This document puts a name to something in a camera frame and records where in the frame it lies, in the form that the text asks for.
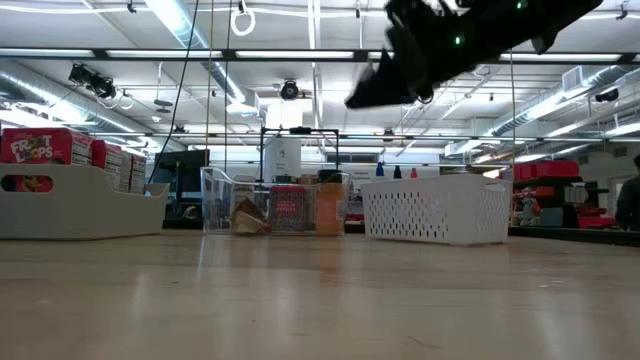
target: transparent container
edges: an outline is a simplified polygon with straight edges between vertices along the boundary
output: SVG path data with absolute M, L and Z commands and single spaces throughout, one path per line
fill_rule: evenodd
M 206 233 L 344 235 L 347 173 L 312 185 L 234 181 L 217 167 L 203 167 L 200 175 Z

